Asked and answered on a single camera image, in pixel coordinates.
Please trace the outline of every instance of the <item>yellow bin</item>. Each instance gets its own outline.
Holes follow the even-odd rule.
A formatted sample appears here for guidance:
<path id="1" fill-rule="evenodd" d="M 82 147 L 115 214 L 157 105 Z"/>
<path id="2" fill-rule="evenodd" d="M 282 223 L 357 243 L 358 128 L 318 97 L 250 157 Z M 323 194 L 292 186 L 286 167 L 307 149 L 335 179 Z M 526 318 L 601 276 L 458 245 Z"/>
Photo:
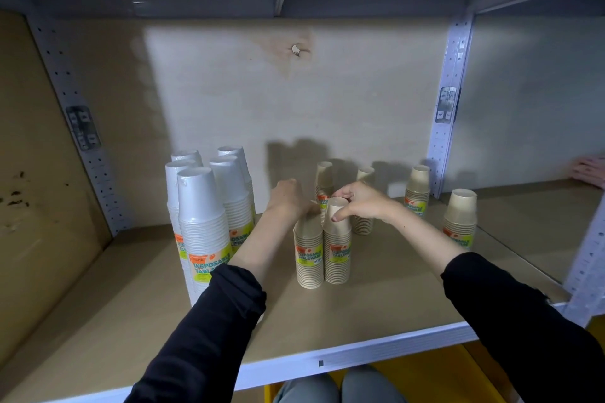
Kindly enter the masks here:
<path id="1" fill-rule="evenodd" d="M 505 403 L 461 344 L 372 364 L 410 403 Z M 346 370 L 331 372 L 338 386 Z M 272 403 L 283 383 L 266 385 Z"/>

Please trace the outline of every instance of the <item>yellow label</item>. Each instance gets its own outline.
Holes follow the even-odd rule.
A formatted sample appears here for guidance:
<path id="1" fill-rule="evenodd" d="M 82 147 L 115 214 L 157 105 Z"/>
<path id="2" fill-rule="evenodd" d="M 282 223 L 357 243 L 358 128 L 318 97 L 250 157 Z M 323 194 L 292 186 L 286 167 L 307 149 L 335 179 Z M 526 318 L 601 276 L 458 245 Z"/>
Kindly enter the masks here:
<path id="1" fill-rule="evenodd" d="M 443 229 L 443 233 L 467 249 L 473 245 L 474 234 L 458 234 L 456 232 L 448 230 L 447 228 Z"/>
<path id="2" fill-rule="evenodd" d="M 186 260 L 187 251 L 185 250 L 185 242 L 183 242 L 183 236 L 174 233 L 174 239 L 176 239 L 177 241 L 178 256 L 181 257 L 183 260 Z"/>
<path id="3" fill-rule="evenodd" d="M 210 282 L 211 272 L 222 263 L 231 260 L 231 242 L 222 250 L 209 255 L 189 255 L 189 267 L 193 280 L 196 282 Z"/>
<path id="4" fill-rule="evenodd" d="M 419 217 L 424 216 L 427 211 L 427 202 L 418 202 L 405 198 L 405 206 Z"/>
<path id="5" fill-rule="evenodd" d="M 250 222 L 235 230 L 229 230 L 229 238 L 231 239 L 231 248 L 233 249 L 232 255 L 238 251 L 241 245 L 248 239 L 250 233 L 254 228 L 254 223 Z"/>
<path id="6" fill-rule="evenodd" d="M 330 196 L 327 196 L 325 194 L 318 194 L 317 195 L 317 202 L 320 204 L 320 207 L 322 209 L 325 209 L 328 207 L 328 200 L 329 200 Z"/>
<path id="7" fill-rule="evenodd" d="M 313 268 L 324 264 L 324 246 L 319 244 L 317 247 L 295 246 L 297 251 L 297 263 L 303 266 Z"/>
<path id="8" fill-rule="evenodd" d="M 351 242 L 344 245 L 329 244 L 328 248 L 328 261 L 332 263 L 345 263 L 349 261 L 351 256 Z"/>

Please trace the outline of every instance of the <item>black long-sleeve shirt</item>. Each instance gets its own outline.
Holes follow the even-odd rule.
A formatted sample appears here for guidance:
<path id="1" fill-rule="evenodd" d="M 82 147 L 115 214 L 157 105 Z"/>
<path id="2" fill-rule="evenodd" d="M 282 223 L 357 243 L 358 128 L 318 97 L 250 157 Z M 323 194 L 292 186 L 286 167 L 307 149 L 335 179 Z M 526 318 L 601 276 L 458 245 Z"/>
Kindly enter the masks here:
<path id="1" fill-rule="evenodd" d="M 441 277 L 445 295 L 525 403 L 605 402 L 601 347 L 551 307 L 540 291 L 474 253 L 454 258 Z M 249 271 L 227 264 L 217 267 L 208 289 L 126 402 L 230 402 L 265 300 Z"/>

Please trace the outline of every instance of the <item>stack of cups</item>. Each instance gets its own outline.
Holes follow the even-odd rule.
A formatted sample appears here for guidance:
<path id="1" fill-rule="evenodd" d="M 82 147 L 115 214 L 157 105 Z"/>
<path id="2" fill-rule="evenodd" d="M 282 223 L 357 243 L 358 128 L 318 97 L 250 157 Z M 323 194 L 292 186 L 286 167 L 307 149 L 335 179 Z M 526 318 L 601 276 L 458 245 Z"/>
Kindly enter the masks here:
<path id="1" fill-rule="evenodd" d="M 423 164 L 415 166 L 405 186 L 405 206 L 419 217 L 424 217 L 427 212 L 428 196 L 431 193 L 430 171 Z"/>
<path id="2" fill-rule="evenodd" d="M 229 225 L 209 167 L 189 167 L 177 174 L 178 224 L 189 254 L 196 296 L 208 288 L 211 272 L 231 259 Z"/>
<path id="3" fill-rule="evenodd" d="M 373 167 L 360 167 L 357 171 L 357 180 L 361 180 L 364 183 L 374 186 L 374 168 Z M 353 217 L 353 232 L 355 234 L 369 234 L 374 228 L 374 219 L 365 219 L 363 217 Z"/>
<path id="4" fill-rule="evenodd" d="M 301 287 L 319 287 L 324 281 L 324 244 L 319 215 L 309 214 L 296 223 L 294 255 Z"/>
<path id="5" fill-rule="evenodd" d="M 332 222 L 336 211 L 348 203 L 341 197 L 328 200 L 323 226 L 324 275 L 331 284 L 344 284 L 351 274 L 351 222 L 348 217 L 338 223 Z"/>
<path id="6" fill-rule="evenodd" d="M 203 166 L 203 164 L 201 163 L 200 152 L 197 151 L 197 150 L 179 150 L 179 151 L 175 151 L 173 154 L 170 155 L 170 158 L 173 161 L 178 161 L 180 159 L 192 159 L 193 161 L 196 162 L 196 164 L 198 166 Z"/>
<path id="7" fill-rule="evenodd" d="M 469 249 L 477 227 L 477 193 L 463 188 L 452 191 L 443 217 L 443 232 Z"/>
<path id="8" fill-rule="evenodd" d="M 193 306 L 197 297 L 195 296 L 195 289 L 193 288 L 193 276 L 189 270 L 189 255 L 187 254 L 185 243 L 183 242 L 181 226 L 178 224 L 177 173 L 183 169 L 194 166 L 197 166 L 197 163 L 193 159 L 181 159 L 166 164 L 166 187 L 168 190 L 168 202 L 166 203 L 166 206 L 168 207 L 170 222 L 172 223 L 174 239 L 177 241 L 178 256 L 180 257 L 181 267 L 183 268 L 185 285 L 187 285 L 187 293 L 189 294 L 191 306 Z"/>
<path id="9" fill-rule="evenodd" d="M 210 168 L 214 172 L 218 195 L 227 214 L 233 256 L 254 228 L 250 194 L 246 188 L 238 159 L 234 155 L 212 158 Z"/>
<path id="10" fill-rule="evenodd" d="M 237 158 L 241 174 L 244 176 L 244 182 L 248 193 L 250 194 L 250 208 L 252 211 L 252 222 L 255 224 L 256 220 L 256 208 L 254 207 L 254 189 L 252 187 L 252 177 L 248 171 L 248 163 L 246 163 L 246 154 L 244 153 L 244 147 L 239 145 L 226 145 L 224 147 L 218 147 L 218 155 L 233 155 Z"/>
<path id="11" fill-rule="evenodd" d="M 333 165 L 329 161 L 317 163 L 317 172 L 315 173 L 315 196 L 320 205 L 321 224 L 324 224 L 328 199 L 334 193 L 334 180 L 332 173 Z"/>

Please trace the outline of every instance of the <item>leg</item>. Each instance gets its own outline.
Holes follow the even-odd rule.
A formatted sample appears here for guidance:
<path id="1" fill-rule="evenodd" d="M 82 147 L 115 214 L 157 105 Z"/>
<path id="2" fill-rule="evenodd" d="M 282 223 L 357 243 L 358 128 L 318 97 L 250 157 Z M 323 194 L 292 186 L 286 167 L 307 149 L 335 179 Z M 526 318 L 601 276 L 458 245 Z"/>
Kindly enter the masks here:
<path id="1" fill-rule="evenodd" d="M 273 403 L 339 403 L 339 401 L 337 384 L 324 373 L 286 382 Z"/>
<path id="2" fill-rule="evenodd" d="M 361 365 L 344 376 L 343 403 L 407 403 L 380 371 Z"/>

